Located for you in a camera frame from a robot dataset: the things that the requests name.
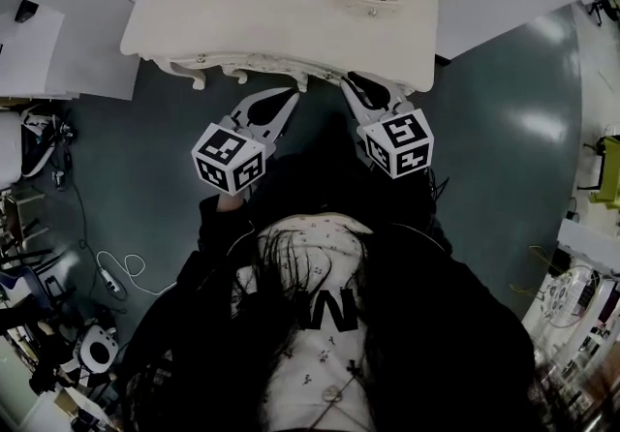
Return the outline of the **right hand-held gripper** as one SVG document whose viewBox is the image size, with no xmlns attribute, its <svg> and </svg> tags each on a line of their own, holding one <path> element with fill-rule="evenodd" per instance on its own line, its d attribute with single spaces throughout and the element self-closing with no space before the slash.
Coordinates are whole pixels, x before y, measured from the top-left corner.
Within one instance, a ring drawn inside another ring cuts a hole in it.
<svg viewBox="0 0 620 432">
<path fill-rule="evenodd" d="M 406 103 L 394 81 L 349 71 L 340 88 L 355 117 L 366 155 L 392 179 L 431 165 L 434 136 L 420 108 Z"/>
</svg>

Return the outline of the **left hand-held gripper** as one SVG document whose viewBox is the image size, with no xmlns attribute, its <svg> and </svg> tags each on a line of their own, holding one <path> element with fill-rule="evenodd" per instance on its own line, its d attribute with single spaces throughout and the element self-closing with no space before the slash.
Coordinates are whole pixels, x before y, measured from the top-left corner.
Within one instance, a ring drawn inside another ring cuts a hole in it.
<svg viewBox="0 0 620 432">
<path fill-rule="evenodd" d="M 191 151 L 199 178 L 229 196 L 255 183 L 299 97 L 291 87 L 267 89 L 243 99 L 218 124 L 210 123 Z"/>
</svg>

